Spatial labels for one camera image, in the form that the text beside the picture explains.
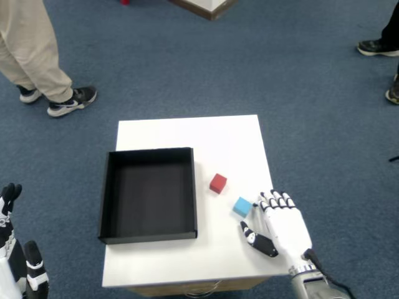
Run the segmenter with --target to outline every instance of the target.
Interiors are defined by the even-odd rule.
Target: blue carpet
[[[296,199],[325,268],[358,298],[398,298],[399,164],[387,160],[399,107],[383,96],[398,61],[355,50],[395,0],[240,0],[216,22],[165,0],[46,4],[63,69],[99,88],[88,109],[54,120],[0,77],[0,182],[24,186],[14,223],[46,258],[51,298],[138,297],[101,287],[97,223],[119,120],[253,113],[274,186]],[[213,298],[294,294],[280,277]]]

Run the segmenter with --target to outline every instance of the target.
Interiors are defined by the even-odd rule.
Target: black tray
[[[192,148],[108,153],[100,214],[102,242],[196,237]]]

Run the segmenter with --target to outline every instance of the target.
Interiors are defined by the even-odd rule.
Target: shoe
[[[94,87],[82,87],[74,89],[72,98],[64,103],[50,102],[47,113],[52,117],[60,117],[71,113],[76,109],[84,109],[94,102],[97,91]]]
[[[385,97],[388,101],[399,105],[399,79],[398,74],[395,75],[395,81],[393,82],[392,87],[387,90],[385,93]]]
[[[19,99],[21,100],[22,103],[25,104],[31,104],[42,96],[42,93],[37,89],[28,90],[20,85],[17,85],[17,88],[21,92]]]
[[[364,40],[359,42],[357,49],[360,53],[366,56],[384,55],[389,57],[399,56],[399,47],[385,44],[381,39]]]

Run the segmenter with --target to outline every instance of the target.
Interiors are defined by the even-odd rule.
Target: red object
[[[209,185],[209,188],[210,190],[220,194],[220,192],[222,192],[223,188],[225,187],[226,182],[227,179],[224,176],[216,173],[213,180],[211,181],[211,184]]]

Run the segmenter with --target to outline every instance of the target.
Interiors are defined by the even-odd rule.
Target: toy block
[[[252,204],[247,202],[245,199],[240,197],[233,207],[233,211],[239,214],[241,217],[247,217],[249,211],[252,209]]]
[[[220,194],[225,187],[227,182],[227,179],[224,176],[221,176],[220,174],[216,173],[214,178],[211,181],[211,184],[209,185],[210,190]]]

